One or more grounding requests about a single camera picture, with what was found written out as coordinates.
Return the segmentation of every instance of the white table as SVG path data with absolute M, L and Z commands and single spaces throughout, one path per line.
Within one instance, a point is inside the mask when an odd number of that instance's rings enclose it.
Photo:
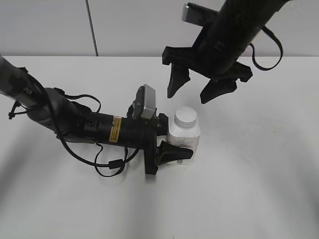
M 102 178 L 46 128 L 26 116 L 8 120 L 13 101 L 1 96 L 0 238 L 319 237 L 319 58 L 285 58 L 270 72 L 253 67 L 249 83 L 206 105 L 199 94 L 208 79 L 194 72 L 166 98 L 170 67 L 160 58 L 7 60 L 45 87 L 98 97 L 101 112 L 111 115 L 125 116 L 147 83 L 157 91 L 158 112 L 194 108 L 202 135 L 192 166 L 166 165 L 146 177 L 140 152 L 123 174 Z M 250 58 L 241 62 L 252 66 Z M 99 150 L 71 147 L 87 159 Z M 122 148 L 106 146 L 101 161 L 121 157 Z

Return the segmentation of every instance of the white wall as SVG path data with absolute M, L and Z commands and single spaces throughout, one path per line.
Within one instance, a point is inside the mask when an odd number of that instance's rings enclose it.
M 181 21 L 185 2 L 89 0 L 99 54 L 159 56 L 166 45 L 190 46 L 201 28 Z M 193 2 L 219 10 L 224 0 Z M 267 24 L 286 56 L 319 56 L 318 9 L 317 0 L 292 0 Z M 4 55 L 94 55 L 84 0 L 2 0 L 0 32 Z M 259 56 L 279 54 L 262 33 L 254 43 Z
M 93 56 L 84 0 L 0 0 L 2 55 Z

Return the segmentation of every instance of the white bottle cap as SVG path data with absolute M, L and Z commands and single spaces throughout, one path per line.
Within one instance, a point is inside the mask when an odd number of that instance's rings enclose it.
M 174 117 L 175 124 L 181 128 L 193 128 L 196 120 L 197 113 L 190 107 L 179 108 Z

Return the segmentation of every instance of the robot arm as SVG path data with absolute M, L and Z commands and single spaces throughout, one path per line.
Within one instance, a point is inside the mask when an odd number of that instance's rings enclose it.
M 43 88 L 25 68 L 16 68 L 0 56 L 0 93 L 16 100 L 15 107 L 23 105 L 31 120 L 54 131 L 72 156 L 95 168 L 118 168 L 115 175 L 124 169 L 125 164 L 140 149 L 144 150 L 145 173 L 153 175 L 156 174 L 158 166 L 170 161 L 188 159 L 193 155 L 192 150 L 164 141 L 157 147 L 157 136 L 167 135 L 168 118 L 164 114 L 157 116 L 155 90 L 148 85 L 139 88 L 127 117 L 116 117 L 99 113 L 99 110 L 92 112 L 87 106 L 69 100 L 81 96 L 68 96 L 57 88 Z M 15 116 L 14 108 L 9 113 L 11 118 Z M 136 150 L 127 159 L 98 164 L 76 155 L 66 142 L 97 145 L 102 143 Z
M 265 27 L 270 18 L 289 0 L 226 0 L 219 12 L 193 3 L 184 6 L 183 21 L 203 27 L 191 47 L 166 47 L 162 62 L 171 64 L 168 98 L 187 83 L 189 69 L 207 77 L 210 82 L 200 94 L 203 104 L 237 89 L 236 81 L 247 82 L 250 67 L 237 62 L 254 37 L 263 30 L 283 49 L 280 41 Z M 272 68 L 260 67 L 261 70 Z

